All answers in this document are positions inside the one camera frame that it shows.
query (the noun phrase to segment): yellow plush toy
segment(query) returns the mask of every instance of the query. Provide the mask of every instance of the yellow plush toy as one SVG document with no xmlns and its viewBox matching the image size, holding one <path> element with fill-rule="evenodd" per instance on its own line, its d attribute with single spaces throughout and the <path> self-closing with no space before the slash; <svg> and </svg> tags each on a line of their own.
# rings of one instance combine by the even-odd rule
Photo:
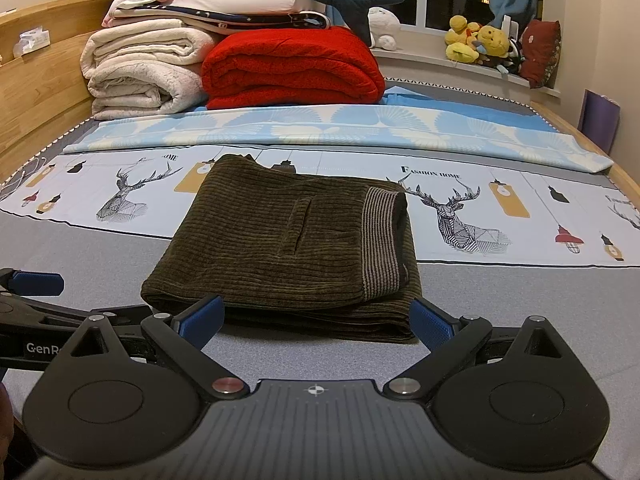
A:
<svg viewBox="0 0 640 480">
<path fill-rule="evenodd" d="M 476 22 L 467 23 L 464 16 L 454 16 L 449 20 L 449 31 L 444 36 L 446 44 L 464 43 L 471 46 L 471 41 L 475 39 L 475 33 L 480 30 L 480 25 Z"/>
<path fill-rule="evenodd" d="M 480 56 L 472 47 L 464 43 L 452 43 L 446 50 L 447 59 L 459 63 L 474 63 Z"/>
<path fill-rule="evenodd" d="M 509 38 L 502 30 L 491 25 L 481 28 L 472 43 L 485 56 L 507 57 L 509 54 Z"/>
</svg>

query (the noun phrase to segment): deer illustration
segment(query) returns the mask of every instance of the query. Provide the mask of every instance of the deer illustration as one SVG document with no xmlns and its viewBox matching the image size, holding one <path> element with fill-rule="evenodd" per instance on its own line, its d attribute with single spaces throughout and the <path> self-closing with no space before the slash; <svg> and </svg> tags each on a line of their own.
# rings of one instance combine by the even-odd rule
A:
<svg viewBox="0 0 640 480">
<path fill-rule="evenodd" d="M 107 201 L 107 203 L 100 208 L 100 211 L 98 211 L 95 215 L 96 218 L 100 222 L 122 223 L 122 222 L 129 222 L 130 220 L 133 220 L 137 216 L 142 216 L 144 213 L 146 213 L 146 210 L 147 210 L 146 204 L 135 204 L 133 202 L 130 202 L 129 200 L 127 200 L 127 195 L 136 189 L 140 189 L 141 187 L 143 187 L 145 184 L 148 184 L 149 182 L 154 182 L 156 180 L 162 180 L 164 178 L 167 178 L 168 176 L 171 176 L 172 174 L 177 173 L 181 169 L 182 168 L 172 171 L 171 166 L 169 166 L 169 163 L 167 163 L 166 171 L 164 173 L 156 175 L 156 172 L 154 171 L 150 177 L 143 178 L 137 183 L 129 185 L 127 184 L 127 177 L 129 176 L 129 171 L 122 171 L 122 168 L 120 168 L 118 170 L 118 173 L 116 173 L 116 177 L 118 179 L 116 181 L 116 184 L 118 186 L 118 192 L 115 195 L 113 195 Z"/>
<path fill-rule="evenodd" d="M 605 195 L 605 196 L 607 197 L 607 200 L 609 200 L 609 202 L 611 202 L 613 204 L 613 207 L 609 207 L 609 209 L 611 209 L 620 218 L 625 219 L 627 222 L 629 222 L 636 229 L 640 229 L 640 215 L 634 209 L 633 204 L 629 200 L 618 200 L 617 198 L 611 198 L 609 195 Z M 616 209 L 616 204 L 624 204 L 624 205 L 631 206 L 631 208 L 634 210 L 634 214 L 635 214 L 636 218 L 629 218 L 627 215 L 622 214 L 620 211 L 618 211 Z"/>
<path fill-rule="evenodd" d="M 449 198 L 446 204 L 436 202 L 431 195 L 423 193 L 420 186 L 416 186 L 415 190 L 404 185 L 404 181 L 412 174 L 398 181 L 405 192 L 420 197 L 424 205 L 433 207 L 438 214 L 438 229 L 442 235 L 442 239 L 454 249 L 464 251 L 465 253 L 483 253 L 495 254 L 503 253 L 507 250 L 511 240 L 502 231 L 498 229 L 482 229 L 475 225 L 465 224 L 458 218 L 456 211 L 461 210 L 465 205 L 463 202 L 475 200 L 480 196 L 480 188 L 474 192 L 469 186 L 463 184 L 458 179 L 456 181 L 460 186 L 465 187 L 464 196 L 454 188 L 455 196 Z"/>
</svg>

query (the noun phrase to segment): red cushion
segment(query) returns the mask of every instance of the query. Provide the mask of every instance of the red cushion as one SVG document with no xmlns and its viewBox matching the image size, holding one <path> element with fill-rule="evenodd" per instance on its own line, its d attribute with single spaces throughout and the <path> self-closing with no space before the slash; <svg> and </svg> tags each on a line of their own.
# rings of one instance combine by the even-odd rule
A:
<svg viewBox="0 0 640 480">
<path fill-rule="evenodd" d="M 385 81 L 350 30 L 263 29 L 233 34 L 202 64 L 207 108 L 373 104 Z"/>
<path fill-rule="evenodd" d="M 529 81 L 530 88 L 540 88 L 549 80 L 560 61 L 561 43 L 560 22 L 532 20 L 524 29 L 520 77 Z"/>
</svg>

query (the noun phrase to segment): whale tail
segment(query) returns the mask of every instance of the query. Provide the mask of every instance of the whale tail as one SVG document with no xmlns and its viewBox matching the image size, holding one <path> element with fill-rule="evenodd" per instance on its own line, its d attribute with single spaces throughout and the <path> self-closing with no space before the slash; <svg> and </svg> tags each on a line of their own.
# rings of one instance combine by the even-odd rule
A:
<svg viewBox="0 0 640 480">
<path fill-rule="evenodd" d="M 366 45 L 373 46 L 369 30 L 369 9 L 402 2 L 404 0 L 341 0 L 335 7 L 353 33 Z"/>
</svg>

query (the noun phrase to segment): metal screw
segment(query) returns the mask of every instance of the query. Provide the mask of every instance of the metal screw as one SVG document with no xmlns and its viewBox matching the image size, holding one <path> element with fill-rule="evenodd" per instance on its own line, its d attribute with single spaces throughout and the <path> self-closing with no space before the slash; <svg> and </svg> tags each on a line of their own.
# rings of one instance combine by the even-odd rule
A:
<svg viewBox="0 0 640 480">
<path fill-rule="evenodd" d="M 244 383 L 237 377 L 222 377 L 213 381 L 211 387 L 219 394 L 236 394 L 244 388 Z"/>
<path fill-rule="evenodd" d="M 396 394 L 414 394 L 420 389 L 420 383 L 409 377 L 398 377 L 389 383 L 389 389 Z"/>
</svg>

